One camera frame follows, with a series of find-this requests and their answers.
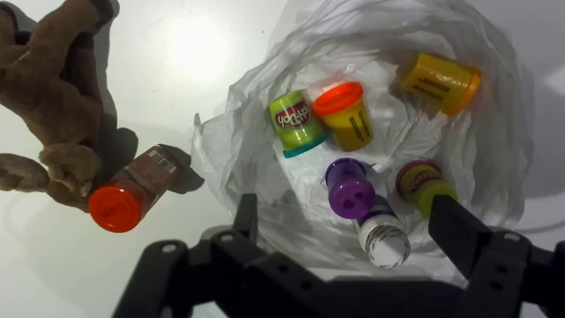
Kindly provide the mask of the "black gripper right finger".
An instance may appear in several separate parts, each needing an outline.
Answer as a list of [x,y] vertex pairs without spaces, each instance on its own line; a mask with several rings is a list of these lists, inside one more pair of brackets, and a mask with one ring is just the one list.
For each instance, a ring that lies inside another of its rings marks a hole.
[[509,259],[524,262],[531,248],[521,236],[510,239],[509,229],[489,227],[447,194],[433,197],[427,229],[466,278],[479,269],[482,259],[491,262],[505,262]]

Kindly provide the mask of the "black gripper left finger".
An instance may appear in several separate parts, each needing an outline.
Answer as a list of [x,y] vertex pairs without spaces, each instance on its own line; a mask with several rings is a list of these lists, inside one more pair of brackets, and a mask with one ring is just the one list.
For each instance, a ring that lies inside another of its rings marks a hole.
[[249,239],[258,236],[258,195],[244,194],[237,206],[233,227]]

